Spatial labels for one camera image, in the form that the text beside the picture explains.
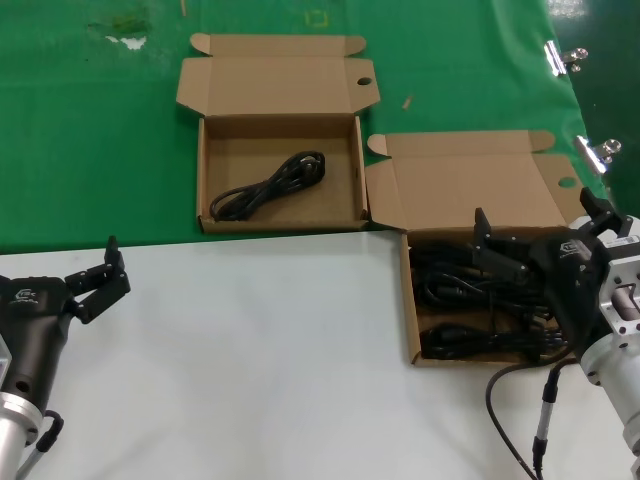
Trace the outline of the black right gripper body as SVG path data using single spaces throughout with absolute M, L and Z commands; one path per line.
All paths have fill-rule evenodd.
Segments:
M 580 359 L 609 332 L 599 302 L 604 247 L 592 235 L 562 230 L 535 239 L 529 254 L 554 318 Z

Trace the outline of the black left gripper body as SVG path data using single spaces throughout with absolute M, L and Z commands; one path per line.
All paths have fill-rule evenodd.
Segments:
M 3 392 L 48 405 L 76 295 L 61 278 L 1 279 L 1 337 L 11 354 Z

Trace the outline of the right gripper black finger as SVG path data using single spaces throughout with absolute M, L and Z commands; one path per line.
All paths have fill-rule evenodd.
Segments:
M 530 242 L 513 235 L 493 234 L 482 208 L 475 209 L 474 265 L 492 275 L 528 275 Z
M 630 234 L 630 217 L 618 213 L 609 200 L 597 197 L 588 187 L 582 188 L 579 199 L 589 216 L 589 220 L 579 228 L 580 232 L 595 237 L 607 230 L 618 237 Z

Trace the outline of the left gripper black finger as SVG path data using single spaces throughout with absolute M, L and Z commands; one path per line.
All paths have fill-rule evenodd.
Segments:
M 65 311 L 89 324 L 131 291 L 122 252 L 115 236 L 110 236 L 102 264 L 64 279 L 71 299 Z

